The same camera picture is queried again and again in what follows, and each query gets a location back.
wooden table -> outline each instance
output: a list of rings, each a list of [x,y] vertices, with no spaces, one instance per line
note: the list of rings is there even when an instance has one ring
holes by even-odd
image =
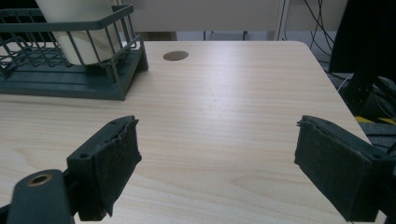
[[[0,206],[20,179],[64,170],[108,121],[135,115],[143,160],[102,223],[345,223],[293,163],[296,122],[316,116],[367,139],[307,46],[146,45],[149,70],[125,102],[0,95]],[[172,50],[190,56],[165,61]]]

floor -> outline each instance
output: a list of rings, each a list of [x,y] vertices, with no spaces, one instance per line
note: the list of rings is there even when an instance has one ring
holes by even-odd
[[[336,32],[328,32],[331,39],[335,39]],[[317,58],[323,70],[332,81],[334,87],[338,90],[340,86],[347,84],[348,77],[351,74],[329,74],[327,73],[332,53],[332,41],[325,38],[324,32],[317,32],[315,42],[313,42],[311,32],[286,32],[284,41],[295,40],[305,43],[311,48],[312,53]],[[224,31],[207,31],[205,32],[206,41],[216,40],[242,40],[243,31],[240,32],[224,32]],[[204,32],[177,32],[178,41],[186,40],[204,40]],[[246,41],[272,40],[271,36],[266,32],[248,32]],[[376,119],[374,122],[365,119],[358,119],[358,122],[370,139],[371,143],[384,152],[393,154],[396,152],[396,125],[395,120],[384,118]]]

